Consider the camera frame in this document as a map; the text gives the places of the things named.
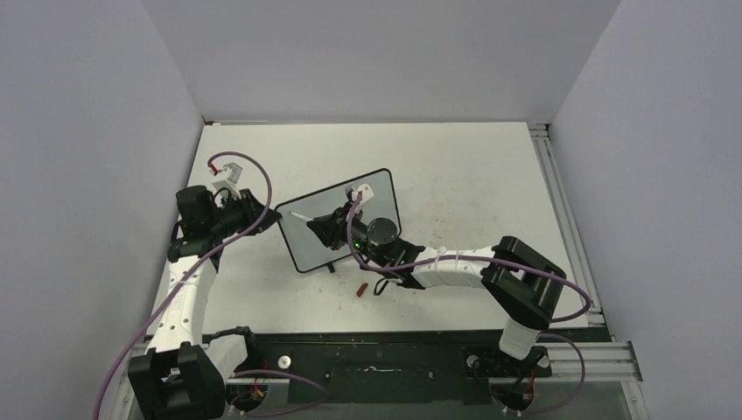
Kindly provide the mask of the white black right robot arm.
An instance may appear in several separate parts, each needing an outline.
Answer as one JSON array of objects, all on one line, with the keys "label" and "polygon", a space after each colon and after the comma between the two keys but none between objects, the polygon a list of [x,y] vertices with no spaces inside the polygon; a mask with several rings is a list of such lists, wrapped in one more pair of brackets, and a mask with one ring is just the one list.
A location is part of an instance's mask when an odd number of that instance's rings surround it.
[{"label": "white black right robot arm", "polygon": [[348,248],[363,270],[403,288],[487,291],[507,314],[494,352],[498,369],[516,375],[524,368],[549,365],[545,351],[536,349],[536,340],[552,323],[566,276],[523,241],[504,236],[490,248],[448,250],[405,241],[387,218],[364,223],[359,216],[346,221],[342,214],[328,214],[305,225],[326,248]]}]

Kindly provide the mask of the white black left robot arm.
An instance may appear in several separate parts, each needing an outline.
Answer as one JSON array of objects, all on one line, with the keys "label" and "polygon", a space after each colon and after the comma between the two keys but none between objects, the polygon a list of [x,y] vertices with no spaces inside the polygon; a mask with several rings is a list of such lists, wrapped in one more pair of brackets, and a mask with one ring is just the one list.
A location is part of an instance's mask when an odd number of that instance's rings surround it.
[{"label": "white black left robot arm", "polygon": [[176,194],[180,220],[167,254],[168,295],[157,310],[156,331],[143,354],[131,358],[129,383],[146,419],[218,419],[226,407],[226,382],[235,372],[253,375],[261,353],[248,344],[247,327],[203,336],[209,291],[225,243],[240,233],[257,235],[281,219],[248,189],[223,199],[203,185]]}]

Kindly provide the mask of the red marker cap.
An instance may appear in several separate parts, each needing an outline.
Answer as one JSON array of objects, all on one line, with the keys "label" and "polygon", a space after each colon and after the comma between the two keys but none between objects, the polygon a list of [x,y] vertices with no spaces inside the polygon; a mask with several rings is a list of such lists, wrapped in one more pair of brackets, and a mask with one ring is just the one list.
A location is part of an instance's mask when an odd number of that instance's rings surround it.
[{"label": "red marker cap", "polygon": [[364,293],[366,292],[367,288],[368,288],[368,283],[363,283],[359,287],[359,289],[355,292],[355,296],[357,298],[361,298],[364,295]]}]

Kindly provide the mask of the black framed whiteboard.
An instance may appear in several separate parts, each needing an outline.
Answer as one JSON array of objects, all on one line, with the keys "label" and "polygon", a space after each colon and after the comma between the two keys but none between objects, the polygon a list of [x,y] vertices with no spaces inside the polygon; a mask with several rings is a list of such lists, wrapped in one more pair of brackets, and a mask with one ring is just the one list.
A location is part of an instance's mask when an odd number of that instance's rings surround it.
[{"label": "black framed whiteboard", "polygon": [[279,227],[295,269],[304,274],[350,256],[347,217],[358,191],[370,193],[355,219],[363,225],[383,218],[402,232],[391,170],[377,169],[276,205]]}]

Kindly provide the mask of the white marker pen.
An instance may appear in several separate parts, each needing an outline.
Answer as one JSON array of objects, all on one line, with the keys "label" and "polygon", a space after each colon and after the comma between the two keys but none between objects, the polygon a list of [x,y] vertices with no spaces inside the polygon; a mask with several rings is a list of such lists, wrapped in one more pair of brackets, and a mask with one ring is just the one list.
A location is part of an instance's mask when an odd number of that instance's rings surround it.
[{"label": "white marker pen", "polygon": [[296,213],[296,212],[289,212],[289,213],[290,213],[290,215],[292,215],[292,216],[300,219],[301,221],[309,222],[309,221],[313,221],[314,220],[312,217],[303,215],[301,213]]}]

